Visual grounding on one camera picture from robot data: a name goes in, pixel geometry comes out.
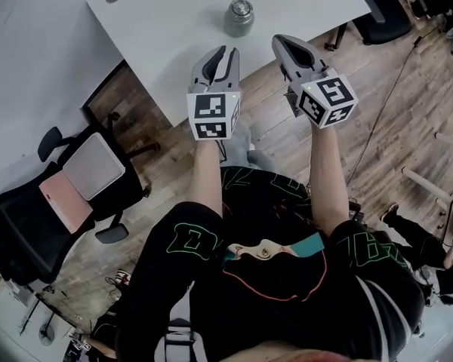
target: white wall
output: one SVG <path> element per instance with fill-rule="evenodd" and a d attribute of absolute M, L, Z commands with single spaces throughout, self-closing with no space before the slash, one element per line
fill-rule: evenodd
<path fill-rule="evenodd" d="M 80 106 L 121 59 L 85 0 L 0 0 L 0 192 L 42 168 L 48 129 L 84 127 Z"/>
<path fill-rule="evenodd" d="M 20 336 L 20 326 L 35 302 L 36 299 L 33 299 L 29 307 L 25 307 L 8 289 L 0 293 L 0 362 L 62 362 L 71 326 L 54 316 L 51 326 L 55 338 L 51 345 L 44 346 L 39 339 L 39 329 L 49 321 L 51 311 L 42 303 L 39 303 L 26 331 Z"/>

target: pink notebook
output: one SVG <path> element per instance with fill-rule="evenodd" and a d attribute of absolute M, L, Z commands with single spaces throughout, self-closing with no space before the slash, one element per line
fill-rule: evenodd
<path fill-rule="evenodd" d="M 47 178 L 39 188 L 70 233 L 77 232 L 92 213 L 89 203 L 63 171 Z"/>

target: metal lid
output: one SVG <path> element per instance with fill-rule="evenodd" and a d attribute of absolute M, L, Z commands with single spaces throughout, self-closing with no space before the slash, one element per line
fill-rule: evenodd
<path fill-rule="evenodd" d="M 232 11 L 235 15 L 249 16 L 253 11 L 253 7 L 247 0 L 232 0 Z"/>

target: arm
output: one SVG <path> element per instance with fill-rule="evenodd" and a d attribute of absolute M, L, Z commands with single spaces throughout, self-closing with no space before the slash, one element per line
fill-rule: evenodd
<path fill-rule="evenodd" d="M 349 219 L 349 200 L 333 127 L 312 126 L 310 192 L 314 222 L 330 236 Z"/>
<path fill-rule="evenodd" d="M 215 141 L 199 141 L 188 201 L 203 204 L 223 216 L 220 157 Z"/>
<path fill-rule="evenodd" d="M 443 260 L 443 266 L 445 269 L 450 269 L 453 266 L 453 245 L 445 256 Z"/>
<path fill-rule="evenodd" d="M 104 357 L 116 359 L 116 352 L 112 350 L 110 347 L 104 345 L 102 342 L 99 342 L 95 339 L 92 339 L 89 336 L 84 336 L 84 340 L 91 345 L 93 348 L 96 348 L 101 353 L 103 353 Z"/>

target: white cube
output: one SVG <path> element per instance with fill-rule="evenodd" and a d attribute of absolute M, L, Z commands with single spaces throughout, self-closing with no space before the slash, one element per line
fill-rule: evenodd
<path fill-rule="evenodd" d="M 240 116 L 240 92 L 187 94 L 195 140 L 229 140 Z"/>
<path fill-rule="evenodd" d="M 345 75 L 302 84 L 297 107 L 320 128 L 345 121 L 358 103 Z"/>

